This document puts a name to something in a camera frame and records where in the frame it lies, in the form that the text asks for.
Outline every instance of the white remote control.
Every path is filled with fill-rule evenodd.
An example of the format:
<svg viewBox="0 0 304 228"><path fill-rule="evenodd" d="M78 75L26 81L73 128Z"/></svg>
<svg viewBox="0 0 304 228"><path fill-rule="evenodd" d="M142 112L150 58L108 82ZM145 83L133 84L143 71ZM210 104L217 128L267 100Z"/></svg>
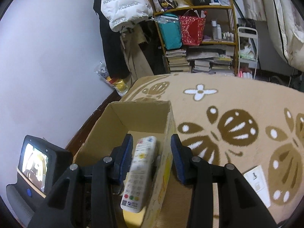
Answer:
<svg viewBox="0 0 304 228"><path fill-rule="evenodd" d="M134 213L142 210L155 153L156 137L148 136L139 140L120 203L122 209Z"/></svg>

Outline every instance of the plastic bottle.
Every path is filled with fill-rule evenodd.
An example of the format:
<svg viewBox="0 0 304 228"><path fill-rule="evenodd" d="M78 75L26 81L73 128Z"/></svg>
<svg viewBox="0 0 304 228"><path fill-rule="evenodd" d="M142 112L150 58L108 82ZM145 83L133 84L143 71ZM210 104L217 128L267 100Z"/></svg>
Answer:
<svg viewBox="0 0 304 228"><path fill-rule="evenodd" d="M212 25L212 34L213 34L213 40L217 40L217 24L216 21L211 21L211 25Z"/></svg>
<svg viewBox="0 0 304 228"><path fill-rule="evenodd" d="M217 29L217 38L218 38L218 39L222 39L222 29L221 29L221 25L220 25L220 24L217 24L216 29Z"/></svg>

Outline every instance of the white rolling rack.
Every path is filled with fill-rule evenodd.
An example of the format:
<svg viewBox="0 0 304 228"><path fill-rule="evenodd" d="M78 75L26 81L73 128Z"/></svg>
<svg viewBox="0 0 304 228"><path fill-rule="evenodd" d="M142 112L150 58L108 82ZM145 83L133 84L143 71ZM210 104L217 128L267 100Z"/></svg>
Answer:
<svg viewBox="0 0 304 228"><path fill-rule="evenodd" d="M254 60L249 60L249 59L245 59L245 58L240 58L240 53L239 53L239 66L238 66L238 71L240 71L240 63L247 63L249 68L254 68L254 76L253 79L255 79L255 74L256 74L256 68L257 68L257 56L258 56L258 34L257 34L257 30L254 28L250 28L250 27L238 27L238 40L239 40L239 52L240 52L240 38L248 38L248 39L253 39L255 40L255 45L256 45L256 54L255 52L253 52L255 54L255 58ZM244 30L251 30L253 33L245 33L245 32L241 32L240 30L244 31Z"/></svg>

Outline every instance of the screen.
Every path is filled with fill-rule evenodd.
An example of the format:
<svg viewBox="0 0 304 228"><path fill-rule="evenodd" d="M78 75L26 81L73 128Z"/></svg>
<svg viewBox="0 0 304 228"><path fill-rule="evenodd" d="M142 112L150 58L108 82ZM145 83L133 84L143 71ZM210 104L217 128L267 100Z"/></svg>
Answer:
<svg viewBox="0 0 304 228"><path fill-rule="evenodd" d="M31 144L27 144L23 157L23 174L42 192L48 169L48 157Z"/></svg>

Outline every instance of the cardboard box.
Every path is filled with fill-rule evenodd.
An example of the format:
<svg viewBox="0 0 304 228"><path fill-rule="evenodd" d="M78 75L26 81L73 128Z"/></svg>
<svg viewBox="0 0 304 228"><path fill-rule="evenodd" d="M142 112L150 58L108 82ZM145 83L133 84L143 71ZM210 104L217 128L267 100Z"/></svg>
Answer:
<svg viewBox="0 0 304 228"><path fill-rule="evenodd" d="M140 138L153 135L157 138L160 165L152 182L141 228L153 228L160 213L169 181L172 153L171 135L176 132L171 103L157 102L113 102L104 110L92 128L88 138L75 158L80 166L95 164L111 154L114 147L121 145L127 133L133 135L133 152ZM126 227L120 208L121 196L113 196L117 224Z"/></svg>

